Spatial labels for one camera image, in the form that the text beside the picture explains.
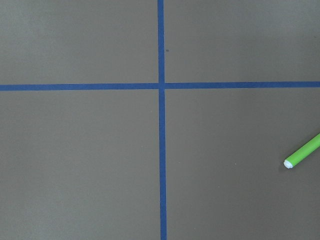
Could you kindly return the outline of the green highlighter pen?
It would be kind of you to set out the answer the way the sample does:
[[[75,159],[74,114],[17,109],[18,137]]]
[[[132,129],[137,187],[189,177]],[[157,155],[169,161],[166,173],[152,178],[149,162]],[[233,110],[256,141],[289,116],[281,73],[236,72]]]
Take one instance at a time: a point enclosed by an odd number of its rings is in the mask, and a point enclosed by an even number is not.
[[[305,143],[302,147],[296,150],[293,154],[287,157],[284,160],[283,165],[287,169],[292,169],[297,164],[299,164],[302,160],[304,160],[306,157],[312,154],[315,150],[317,150],[319,147],[320,147],[320,134],[317,134],[315,137],[313,137],[311,140]]]

